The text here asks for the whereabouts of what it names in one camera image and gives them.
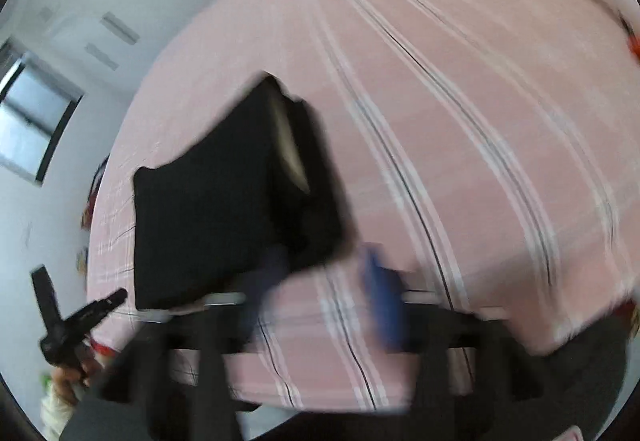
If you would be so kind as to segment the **person's left hand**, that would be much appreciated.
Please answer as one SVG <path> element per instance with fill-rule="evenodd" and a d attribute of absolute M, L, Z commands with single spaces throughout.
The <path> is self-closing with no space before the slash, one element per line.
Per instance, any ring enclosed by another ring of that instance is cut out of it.
<path fill-rule="evenodd" d="M 82 372 L 68 366 L 55 366 L 51 372 L 54 393 L 71 406 L 79 402 L 76 388 L 90 386 L 103 369 L 103 365 L 95 357 L 86 357 L 81 366 Z"/>

